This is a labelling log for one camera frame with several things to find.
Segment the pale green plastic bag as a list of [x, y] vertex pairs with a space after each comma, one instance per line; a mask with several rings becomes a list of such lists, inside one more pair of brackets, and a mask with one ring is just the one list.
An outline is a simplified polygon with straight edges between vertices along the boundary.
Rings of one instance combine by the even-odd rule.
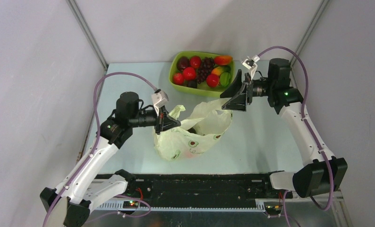
[[[191, 115], [180, 121], [181, 126], [159, 135], [153, 133], [154, 149], [167, 160], [183, 160], [198, 157], [213, 147], [232, 123], [232, 111], [222, 110], [226, 98], [201, 102]], [[197, 134], [188, 132], [194, 128]]]

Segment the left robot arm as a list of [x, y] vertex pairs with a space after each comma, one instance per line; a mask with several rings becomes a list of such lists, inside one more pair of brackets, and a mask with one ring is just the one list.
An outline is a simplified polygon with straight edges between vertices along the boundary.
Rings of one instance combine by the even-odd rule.
[[179, 127], [165, 108], [167, 94], [158, 89], [152, 96], [152, 105], [141, 107], [142, 100], [135, 92], [120, 95], [109, 117], [99, 123], [93, 145], [66, 178], [54, 189], [45, 188], [40, 197], [47, 214], [45, 227], [81, 227], [90, 214], [112, 197], [136, 193], [134, 176], [125, 170], [114, 173], [98, 186], [90, 184], [104, 164], [116, 154], [138, 127], [153, 127], [155, 133]]

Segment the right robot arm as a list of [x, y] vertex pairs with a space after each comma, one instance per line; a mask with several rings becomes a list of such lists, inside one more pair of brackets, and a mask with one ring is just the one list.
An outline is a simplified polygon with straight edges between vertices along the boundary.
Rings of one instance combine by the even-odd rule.
[[223, 110], [245, 112], [254, 97], [267, 97], [271, 108], [286, 122], [301, 155], [303, 168], [296, 173], [275, 172], [262, 184], [262, 192], [273, 198], [281, 190], [295, 191], [301, 198], [334, 193], [348, 169], [344, 158], [337, 158], [321, 139], [307, 111], [300, 91], [290, 85], [291, 66], [286, 59], [269, 61], [268, 76], [255, 79], [259, 57], [246, 59], [232, 84], [220, 97]]

